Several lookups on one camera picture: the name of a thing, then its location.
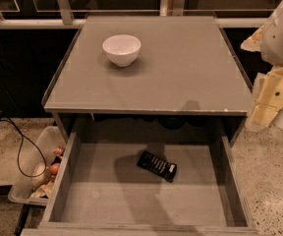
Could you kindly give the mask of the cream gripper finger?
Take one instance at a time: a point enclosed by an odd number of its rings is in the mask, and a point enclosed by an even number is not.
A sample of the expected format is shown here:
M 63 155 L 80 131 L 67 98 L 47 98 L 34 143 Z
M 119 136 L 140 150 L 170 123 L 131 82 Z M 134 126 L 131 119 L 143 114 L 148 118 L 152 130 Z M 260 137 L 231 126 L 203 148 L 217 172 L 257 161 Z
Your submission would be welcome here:
M 241 48 L 250 52 L 260 52 L 262 32 L 263 26 L 259 27 L 250 37 L 244 40 Z
M 283 67 L 274 66 L 266 75 L 259 74 L 256 77 L 253 99 L 249 126 L 274 125 L 275 118 L 283 108 Z

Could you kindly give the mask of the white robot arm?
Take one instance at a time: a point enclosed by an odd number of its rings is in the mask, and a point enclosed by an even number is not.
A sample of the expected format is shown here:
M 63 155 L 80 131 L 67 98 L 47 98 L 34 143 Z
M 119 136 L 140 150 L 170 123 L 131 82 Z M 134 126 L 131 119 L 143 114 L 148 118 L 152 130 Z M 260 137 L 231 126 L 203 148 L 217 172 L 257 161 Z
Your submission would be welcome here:
M 253 89 L 253 106 L 246 127 L 254 132 L 270 125 L 283 129 L 283 0 L 267 22 L 243 41 L 241 48 L 259 52 L 272 65 L 266 74 L 258 74 Z

